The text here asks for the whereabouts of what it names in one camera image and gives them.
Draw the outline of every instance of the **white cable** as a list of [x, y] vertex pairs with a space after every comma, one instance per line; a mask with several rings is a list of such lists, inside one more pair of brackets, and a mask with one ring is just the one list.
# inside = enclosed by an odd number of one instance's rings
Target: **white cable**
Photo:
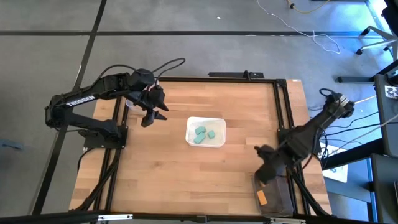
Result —
[[357, 139], [359, 139], [359, 138], [361, 138], [361, 137], [363, 137], [363, 136], [365, 136], [365, 135], [367, 135], [367, 134], [370, 134], [370, 133], [372, 133], [373, 131], [375, 131], [375, 130], [377, 130], [377, 129], [381, 128], [381, 127], [383, 127], [384, 125], [386, 125], [386, 124], [390, 123], [390, 122], [391, 122], [393, 119], [396, 119], [396, 118], [398, 118], [398, 114], [397, 114], [397, 115], [395, 115], [394, 117], [392, 117], [391, 119], [389, 119], [388, 121], [386, 121], [386, 122], [384, 122], [384, 123], [380, 124], [380, 125], [379, 125], [379, 126], [377, 126], [376, 128], [374, 128], [374, 129], [372, 129], [372, 130], [370, 130], [370, 131], [366, 132], [365, 134], [362, 134], [362, 135], [360, 135], [360, 136], [358, 136], [358, 137], [354, 138], [353, 140], [351, 140], [351, 141], [347, 142], [346, 144], [344, 144], [344, 145], [343, 145], [343, 146], [341, 146], [340, 148], [338, 148], [338, 149], [336, 149], [336, 150], [333, 150], [333, 152], [335, 152], [335, 151], [337, 151], [337, 150], [339, 150], [339, 149], [343, 148], [344, 146], [348, 145], [349, 143], [351, 143], [351, 142], [353, 142], [353, 141], [355, 141], [355, 140], [357, 140]]
[[364, 101], [366, 101], [366, 100], [370, 100], [371, 98], [374, 98], [374, 97], [376, 97], [376, 96], [375, 96], [375, 95], [373, 95], [373, 96], [370, 96], [370, 97], [368, 97], [368, 98], [365, 98], [365, 99], [363, 99], [363, 100], [358, 100], [358, 101], [355, 101], [354, 103], [355, 103], [355, 104], [362, 103], [362, 102], [364, 102]]
[[[296, 28], [287, 25], [287, 23], [286, 23], [283, 19], [281, 19], [279, 16], [277, 16], [277, 15], [275, 15], [275, 14], [273, 14], [273, 13], [267, 12], [267, 10], [264, 9], [264, 8], [260, 5], [259, 0], [257, 0], [257, 4], [260, 6], [260, 8], [261, 8], [262, 10], [264, 10], [264, 12], [266, 12], [266, 14], [268, 14], [268, 15], [270, 15], [270, 16], [275, 16], [275, 17], [278, 18], [280, 21], [282, 21], [287, 27], [293, 29], [294, 31], [296, 31], [296, 32], [298, 32], [299, 34], [302, 34], [302, 35], [304, 35], [304, 36], [306, 36], [306, 37], [312, 37], [312, 41], [314, 41], [314, 43], [316, 43], [318, 46], [322, 47], [325, 51], [327, 51], [327, 52], [333, 52], [333, 53], [336, 53], [336, 54], [340, 54], [340, 53], [341, 53], [341, 52], [340, 52], [340, 47], [338, 46], [337, 42], [336, 42], [335, 40], [333, 40], [332, 38], [330, 38], [328, 35], [326, 35], [326, 34], [318, 34], [318, 35], [315, 35], [315, 31], [314, 31], [314, 30], [312, 30], [312, 32], [313, 32], [313, 35], [312, 35], [312, 36], [307, 35], [307, 34], [304, 34], [303, 32], [298, 31]], [[338, 52], [335, 51], [335, 50], [328, 50], [328, 49], [326, 49], [322, 44], [319, 44], [319, 43], [315, 40], [315, 37], [320, 37], [320, 36], [327, 37], [327, 38], [329, 38], [331, 41], [333, 41], [333, 43], [335, 43], [336, 46], [337, 46]]]

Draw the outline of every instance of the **white container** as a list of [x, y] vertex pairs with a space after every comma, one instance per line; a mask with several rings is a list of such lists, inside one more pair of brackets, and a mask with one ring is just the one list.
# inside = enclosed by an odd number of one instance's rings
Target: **white container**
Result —
[[126, 105], [131, 109], [131, 111], [134, 115], [144, 117], [147, 114], [147, 112], [143, 111], [141, 107], [134, 106], [134, 104], [129, 100], [126, 100]]
[[[193, 140], [197, 134], [195, 129], [204, 126], [206, 128], [206, 138], [200, 143], [196, 144]], [[214, 131], [216, 136], [210, 139], [207, 135], [209, 131]], [[191, 146], [199, 147], [221, 147], [225, 144], [226, 139], [226, 123], [221, 118], [201, 118], [189, 117], [187, 121], [187, 131], [185, 133], [185, 140]]]

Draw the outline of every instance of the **chair wheel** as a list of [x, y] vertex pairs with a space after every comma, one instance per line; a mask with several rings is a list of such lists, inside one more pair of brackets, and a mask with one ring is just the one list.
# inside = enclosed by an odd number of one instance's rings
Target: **chair wheel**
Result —
[[360, 35], [366, 35], [369, 33], [369, 28], [366, 28], [364, 31], [362, 31], [362, 33]]

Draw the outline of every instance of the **chair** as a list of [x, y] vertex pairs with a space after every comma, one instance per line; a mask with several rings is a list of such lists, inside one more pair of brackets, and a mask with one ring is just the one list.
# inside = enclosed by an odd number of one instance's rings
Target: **chair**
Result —
[[392, 34], [381, 31], [373, 26], [369, 26], [361, 33], [361, 36], [365, 36], [370, 30], [373, 30], [375, 33], [385, 38], [385, 41], [362, 46], [356, 51], [356, 54], [361, 55], [363, 53], [363, 49], [386, 46], [384, 50], [387, 51], [389, 50], [389, 47], [392, 47], [392, 58], [394, 61], [398, 60], [398, 37], [396, 35], [398, 34], [398, 1], [386, 0], [386, 3], [387, 7], [383, 9], [382, 15], [388, 23]]

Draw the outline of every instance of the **orange label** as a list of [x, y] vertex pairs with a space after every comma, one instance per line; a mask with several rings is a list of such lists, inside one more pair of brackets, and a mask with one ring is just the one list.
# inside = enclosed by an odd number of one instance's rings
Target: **orange label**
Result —
[[264, 192], [262, 190], [257, 191], [257, 197], [259, 198], [260, 205], [267, 204], [266, 195], [264, 195]]

